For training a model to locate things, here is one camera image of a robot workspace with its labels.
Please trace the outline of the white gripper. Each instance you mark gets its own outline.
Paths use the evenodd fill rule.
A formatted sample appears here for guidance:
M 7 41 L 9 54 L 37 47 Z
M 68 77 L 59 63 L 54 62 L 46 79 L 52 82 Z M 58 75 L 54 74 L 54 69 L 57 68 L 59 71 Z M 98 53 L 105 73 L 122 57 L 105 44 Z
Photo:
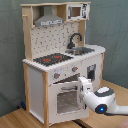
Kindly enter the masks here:
M 78 78 L 77 103 L 79 106 L 89 104 L 91 95 L 93 94 L 93 86 L 90 79 L 85 77 Z

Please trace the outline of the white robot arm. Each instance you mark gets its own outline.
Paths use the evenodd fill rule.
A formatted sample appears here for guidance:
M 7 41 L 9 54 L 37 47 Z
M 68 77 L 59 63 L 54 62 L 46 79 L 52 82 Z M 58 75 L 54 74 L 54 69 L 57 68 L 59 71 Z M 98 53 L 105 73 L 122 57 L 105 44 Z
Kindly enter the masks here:
M 128 116 L 128 106 L 119 106 L 116 103 L 113 89 L 102 87 L 93 91 L 91 80 L 85 77 L 78 78 L 77 103 L 82 108 L 89 107 L 97 114 Z

